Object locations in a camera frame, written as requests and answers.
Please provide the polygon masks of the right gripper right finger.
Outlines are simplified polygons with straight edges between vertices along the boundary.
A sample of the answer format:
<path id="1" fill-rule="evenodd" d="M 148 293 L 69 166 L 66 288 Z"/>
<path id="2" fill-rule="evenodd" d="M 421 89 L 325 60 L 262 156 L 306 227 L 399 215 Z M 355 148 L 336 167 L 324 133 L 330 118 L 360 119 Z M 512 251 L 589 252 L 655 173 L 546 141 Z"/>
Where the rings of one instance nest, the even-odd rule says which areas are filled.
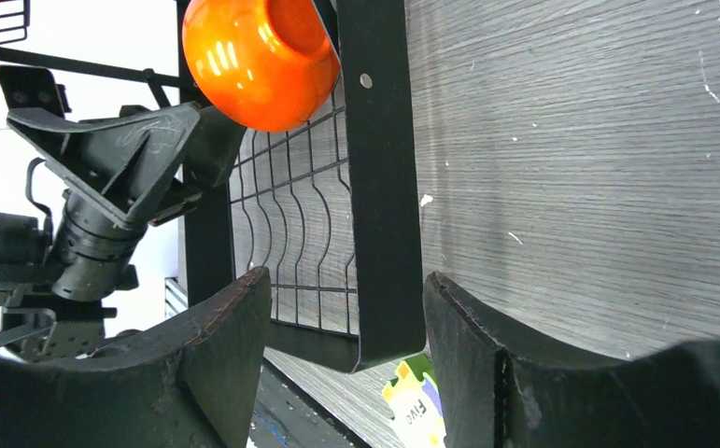
<path id="1" fill-rule="evenodd" d="M 424 312 L 449 447 L 720 447 L 720 340 L 631 361 L 564 343 L 443 273 Z"/>

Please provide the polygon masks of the black wire dish rack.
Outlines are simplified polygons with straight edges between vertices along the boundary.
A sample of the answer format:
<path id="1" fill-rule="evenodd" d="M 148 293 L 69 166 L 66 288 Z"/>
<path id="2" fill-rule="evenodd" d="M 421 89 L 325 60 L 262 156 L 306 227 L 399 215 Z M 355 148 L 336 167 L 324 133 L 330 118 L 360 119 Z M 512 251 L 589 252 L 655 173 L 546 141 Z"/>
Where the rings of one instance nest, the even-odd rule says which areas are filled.
<path id="1" fill-rule="evenodd" d="M 212 105 L 186 63 L 179 73 L 66 59 L 0 42 L 0 65 L 46 68 L 66 118 L 111 119 L 126 105 Z M 189 213 L 187 294 L 197 304 L 248 269 L 271 275 L 269 345 L 342 372 L 426 342 L 413 109 L 401 1 L 310 1 L 341 65 L 326 102 L 283 133 L 246 127 L 225 184 Z"/>

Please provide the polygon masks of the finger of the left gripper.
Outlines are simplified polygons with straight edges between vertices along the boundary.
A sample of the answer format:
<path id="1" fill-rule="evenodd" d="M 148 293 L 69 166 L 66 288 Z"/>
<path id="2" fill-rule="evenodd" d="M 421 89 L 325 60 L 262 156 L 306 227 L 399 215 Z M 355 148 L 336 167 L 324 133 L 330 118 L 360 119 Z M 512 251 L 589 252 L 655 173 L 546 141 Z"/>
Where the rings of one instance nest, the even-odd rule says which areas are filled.
<path id="1" fill-rule="evenodd" d="M 195 102 L 81 122 L 16 108 L 7 125 L 117 226 L 159 226 L 189 213 L 228 180 L 247 131 Z"/>

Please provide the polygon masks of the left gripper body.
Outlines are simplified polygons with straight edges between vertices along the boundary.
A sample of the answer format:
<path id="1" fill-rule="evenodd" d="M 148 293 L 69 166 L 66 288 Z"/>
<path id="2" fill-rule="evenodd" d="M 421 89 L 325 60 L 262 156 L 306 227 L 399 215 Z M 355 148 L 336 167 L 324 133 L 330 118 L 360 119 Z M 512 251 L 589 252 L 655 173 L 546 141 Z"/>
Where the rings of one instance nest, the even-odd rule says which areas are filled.
<path id="1" fill-rule="evenodd" d="M 0 87 L 8 112 L 41 108 L 63 118 L 64 107 L 50 70 L 0 65 Z M 149 226 L 117 226 L 67 187 L 63 217 L 49 260 L 61 268 L 54 294 L 71 301 L 99 301 L 120 286 L 134 288 L 130 259 Z"/>

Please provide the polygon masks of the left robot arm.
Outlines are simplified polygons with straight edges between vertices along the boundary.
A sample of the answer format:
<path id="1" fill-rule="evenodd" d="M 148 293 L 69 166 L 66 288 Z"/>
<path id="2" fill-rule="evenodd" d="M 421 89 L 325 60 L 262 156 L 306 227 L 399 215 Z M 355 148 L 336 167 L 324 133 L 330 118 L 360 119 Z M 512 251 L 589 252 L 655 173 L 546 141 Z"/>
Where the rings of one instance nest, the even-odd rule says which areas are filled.
<path id="1" fill-rule="evenodd" d="M 104 298 L 138 285 L 131 258 L 148 228 L 226 183 L 246 128 L 195 102 L 70 121 L 41 67 L 0 65 L 0 95 L 7 126 L 37 152 L 28 171 L 44 165 L 65 185 L 58 216 L 0 212 L 0 348 L 30 362 L 89 354 L 117 313 Z"/>

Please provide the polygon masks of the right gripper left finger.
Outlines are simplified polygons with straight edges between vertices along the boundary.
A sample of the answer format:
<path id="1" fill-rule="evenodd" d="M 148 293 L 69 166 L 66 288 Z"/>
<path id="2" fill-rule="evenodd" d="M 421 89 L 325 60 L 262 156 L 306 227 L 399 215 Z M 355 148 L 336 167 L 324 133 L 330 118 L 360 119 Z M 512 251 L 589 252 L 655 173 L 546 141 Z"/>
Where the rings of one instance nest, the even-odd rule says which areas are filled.
<path id="1" fill-rule="evenodd" d="M 270 320 L 257 267 L 93 357 L 0 357 L 0 447 L 243 447 Z"/>

